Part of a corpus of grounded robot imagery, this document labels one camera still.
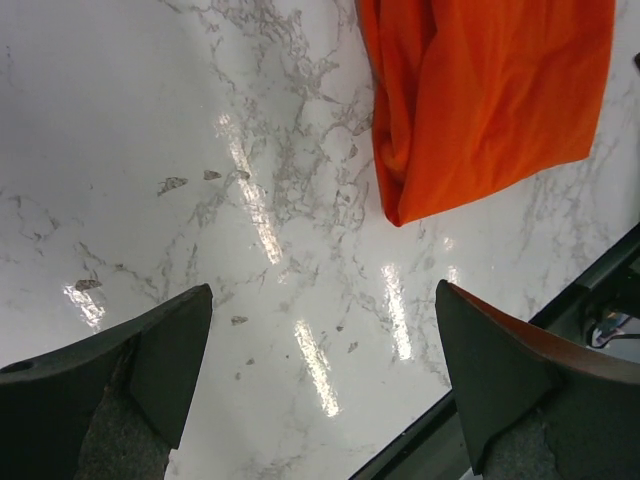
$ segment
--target marble pattern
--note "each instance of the marble pattern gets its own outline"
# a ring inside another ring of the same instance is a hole
[[[352,0],[0,4],[0,364],[202,282],[168,479],[346,478],[449,388],[434,289],[529,318],[638,221],[640,5],[593,152],[401,229]]]

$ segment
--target orange fabric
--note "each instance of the orange fabric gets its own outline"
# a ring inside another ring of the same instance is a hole
[[[589,155],[614,0],[359,1],[393,224]]]

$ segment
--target marble table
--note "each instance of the marble table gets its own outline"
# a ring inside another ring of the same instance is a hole
[[[396,229],[352,0],[0,3],[0,364],[208,282],[167,478],[347,478],[449,389],[438,280],[527,319],[637,222],[639,22],[588,160]]]

